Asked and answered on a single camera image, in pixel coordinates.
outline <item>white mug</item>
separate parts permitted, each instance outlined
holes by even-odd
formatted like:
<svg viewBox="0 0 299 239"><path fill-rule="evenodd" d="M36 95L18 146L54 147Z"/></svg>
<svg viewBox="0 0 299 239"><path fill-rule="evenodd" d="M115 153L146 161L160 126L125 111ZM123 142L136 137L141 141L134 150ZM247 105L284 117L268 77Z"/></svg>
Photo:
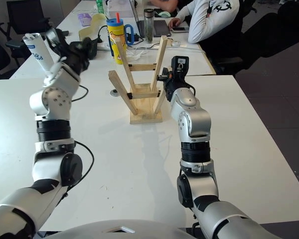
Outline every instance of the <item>white mug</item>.
<svg viewBox="0 0 299 239"><path fill-rule="evenodd" d="M43 70L49 71L54 62L40 33L27 33L22 39Z"/></svg>

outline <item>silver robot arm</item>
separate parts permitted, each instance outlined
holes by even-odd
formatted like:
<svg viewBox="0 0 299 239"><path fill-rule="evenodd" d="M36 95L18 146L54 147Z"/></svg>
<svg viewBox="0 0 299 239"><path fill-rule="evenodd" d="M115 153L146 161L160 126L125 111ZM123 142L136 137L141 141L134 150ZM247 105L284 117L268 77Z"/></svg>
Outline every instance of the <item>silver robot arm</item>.
<svg viewBox="0 0 299 239"><path fill-rule="evenodd" d="M182 158L182 174L177 179L180 203L190 208L207 239L277 239L258 223L228 202L220 201L210 158L211 119L200 107L199 100L185 82L188 57L175 56L172 71L163 70L167 100L171 102L171 116L178 122Z"/></svg>
<svg viewBox="0 0 299 239"><path fill-rule="evenodd" d="M69 120L79 74L89 65L88 44L68 45L59 29L50 29L46 36L61 58L44 79L43 88L30 97L39 138L32 169L34 184L0 201L0 238L32 238L82 177L82 160L74 154Z"/></svg>

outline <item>smartphone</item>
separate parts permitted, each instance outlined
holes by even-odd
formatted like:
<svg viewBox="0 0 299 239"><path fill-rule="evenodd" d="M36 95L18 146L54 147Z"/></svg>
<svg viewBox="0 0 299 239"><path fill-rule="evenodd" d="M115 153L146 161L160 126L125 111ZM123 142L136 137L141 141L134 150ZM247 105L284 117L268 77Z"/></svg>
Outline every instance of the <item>smartphone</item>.
<svg viewBox="0 0 299 239"><path fill-rule="evenodd" d="M172 27L171 30L174 33L189 32L189 27Z"/></svg>

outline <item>red straw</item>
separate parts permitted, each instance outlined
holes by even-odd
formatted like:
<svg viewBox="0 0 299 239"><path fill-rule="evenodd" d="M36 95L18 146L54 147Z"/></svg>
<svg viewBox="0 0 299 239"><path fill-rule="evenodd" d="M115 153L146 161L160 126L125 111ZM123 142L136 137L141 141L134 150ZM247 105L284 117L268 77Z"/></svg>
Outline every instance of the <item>red straw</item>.
<svg viewBox="0 0 299 239"><path fill-rule="evenodd" d="M120 23L120 14L118 12L116 13L116 22Z"/></svg>

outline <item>white table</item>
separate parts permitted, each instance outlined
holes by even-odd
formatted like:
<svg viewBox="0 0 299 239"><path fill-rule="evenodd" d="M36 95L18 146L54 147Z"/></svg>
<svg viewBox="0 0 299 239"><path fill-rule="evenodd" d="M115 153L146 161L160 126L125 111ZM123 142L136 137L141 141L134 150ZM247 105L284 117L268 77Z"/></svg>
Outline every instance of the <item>white table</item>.
<svg viewBox="0 0 299 239"><path fill-rule="evenodd" d="M68 43L72 41L79 41L79 33L78 31L83 27L80 25L80 22L77 18L77 13L88 11L89 9L93 10L94 1L82 1L80 2L75 9L61 22L58 26L62 30L69 30L70 34L66 37ZM124 19L125 23L130 23L136 27L135 19ZM106 42L107 35L106 31L101 31L101 38ZM187 33L177 33L172 38L175 38L181 41L182 48L168 48L165 51L163 66L170 66L171 59L175 55L188 56L190 59L190 68L188 71L189 76L194 75L215 75L215 71L212 68L210 62L206 58L206 55L201 51L198 44L188 44L187 43ZM144 44L138 44L137 47L144 47ZM57 61L58 56L49 49L52 58L54 61ZM141 58L137 61L131 61L130 63L134 64L146 64L146 63L154 63L157 55L157 48L155 50L130 50L131 52L138 54L141 51L146 53L142 55ZM111 57L109 51L101 51L99 50L97 56L94 60L90 61L90 71L93 69L95 74L99 74L99 71L110 71L117 70L118 72L122 72L124 74L124 69L122 65L118 65L114 62ZM147 73L137 74L136 76L143 76ZM37 63L37 61L33 57L29 57L26 62L24 62L21 67L12 75L11 79L18 78L44 78L45 73Z"/></svg>
<svg viewBox="0 0 299 239"><path fill-rule="evenodd" d="M81 78L90 93L73 103L72 136L91 148L96 162L42 230L59 231L109 219L191 226L192 212L178 202L181 152L169 103L162 105L162 123L130 125L123 100L109 94L113 86L106 72L96 78L93 71L86 71ZM220 199L261 224L299 220L299 182L235 79L196 76L186 80L211 115L211 156ZM0 199L32 184L37 137L28 99L41 84L42 79L0 81ZM82 93L80 89L75 97ZM79 146L75 151L86 170L89 154Z"/></svg>

